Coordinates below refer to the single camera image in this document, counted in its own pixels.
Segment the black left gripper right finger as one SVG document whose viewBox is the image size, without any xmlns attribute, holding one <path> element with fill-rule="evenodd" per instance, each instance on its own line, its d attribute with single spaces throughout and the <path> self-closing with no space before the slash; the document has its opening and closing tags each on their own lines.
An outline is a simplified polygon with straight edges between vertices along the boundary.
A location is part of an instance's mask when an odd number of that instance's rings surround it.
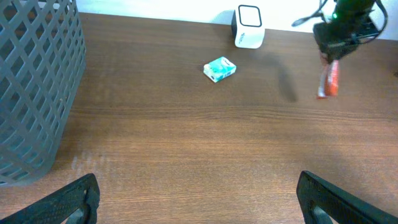
<svg viewBox="0 0 398 224">
<path fill-rule="evenodd" d="M 296 189 L 306 224 L 397 223 L 397 217 L 304 170 Z"/>
</svg>

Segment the white barcode scanner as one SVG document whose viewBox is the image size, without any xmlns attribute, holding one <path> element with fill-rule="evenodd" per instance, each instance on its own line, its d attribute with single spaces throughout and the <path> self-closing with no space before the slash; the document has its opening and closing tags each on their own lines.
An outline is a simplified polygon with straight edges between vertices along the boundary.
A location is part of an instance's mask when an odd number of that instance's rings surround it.
<svg viewBox="0 0 398 224">
<path fill-rule="evenodd" d="M 261 8 L 247 4 L 238 5 L 233 12 L 231 31 L 237 48 L 258 49 L 265 37 Z"/>
</svg>

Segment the green tissue pack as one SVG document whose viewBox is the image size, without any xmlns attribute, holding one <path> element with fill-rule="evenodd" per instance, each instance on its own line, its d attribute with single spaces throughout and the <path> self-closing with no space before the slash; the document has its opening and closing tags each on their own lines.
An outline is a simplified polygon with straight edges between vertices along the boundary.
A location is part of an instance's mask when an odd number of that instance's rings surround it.
<svg viewBox="0 0 398 224">
<path fill-rule="evenodd" d="M 236 72 L 237 66 L 226 57 L 220 57 L 203 66 L 203 73 L 217 83 Z"/>
</svg>

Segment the orange brown snack wrapper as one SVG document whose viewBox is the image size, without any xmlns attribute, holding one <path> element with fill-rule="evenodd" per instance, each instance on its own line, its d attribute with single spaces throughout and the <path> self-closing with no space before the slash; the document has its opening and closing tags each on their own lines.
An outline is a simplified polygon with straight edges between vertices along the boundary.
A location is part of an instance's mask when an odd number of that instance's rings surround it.
<svg viewBox="0 0 398 224">
<path fill-rule="evenodd" d="M 323 71 L 320 75 L 320 84 L 317 91 L 318 99 L 325 99 L 338 95 L 339 82 L 339 61 L 327 61 L 327 54 L 320 52 L 320 60 L 323 65 Z"/>
</svg>

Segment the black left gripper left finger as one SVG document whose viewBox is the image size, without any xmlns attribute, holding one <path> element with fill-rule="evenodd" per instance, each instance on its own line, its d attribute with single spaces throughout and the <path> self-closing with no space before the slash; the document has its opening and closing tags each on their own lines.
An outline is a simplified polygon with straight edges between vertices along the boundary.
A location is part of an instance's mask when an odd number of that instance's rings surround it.
<svg viewBox="0 0 398 224">
<path fill-rule="evenodd" d="M 100 189 L 89 173 L 1 220 L 1 223 L 96 223 Z"/>
</svg>

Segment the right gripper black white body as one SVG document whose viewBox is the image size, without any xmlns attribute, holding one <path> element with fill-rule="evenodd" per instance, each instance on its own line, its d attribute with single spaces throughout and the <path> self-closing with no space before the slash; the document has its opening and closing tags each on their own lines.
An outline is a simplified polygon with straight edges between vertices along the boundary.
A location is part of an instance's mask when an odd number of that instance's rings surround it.
<svg viewBox="0 0 398 224">
<path fill-rule="evenodd" d="M 337 0 L 331 21 L 314 25 L 315 41 L 320 52 L 327 54 L 329 63 L 342 59 L 381 35 L 370 17 L 373 5 L 381 7 L 381 1 Z"/>
</svg>

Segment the dark grey plastic basket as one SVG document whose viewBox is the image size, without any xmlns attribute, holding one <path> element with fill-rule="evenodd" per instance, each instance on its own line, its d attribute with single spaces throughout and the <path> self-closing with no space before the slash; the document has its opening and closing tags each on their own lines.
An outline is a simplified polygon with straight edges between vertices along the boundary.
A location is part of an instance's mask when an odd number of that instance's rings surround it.
<svg viewBox="0 0 398 224">
<path fill-rule="evenodd" d="M 1 0 L 1 187 L 51 169 L 85 56 L 74 0 Z"/>
</svg>

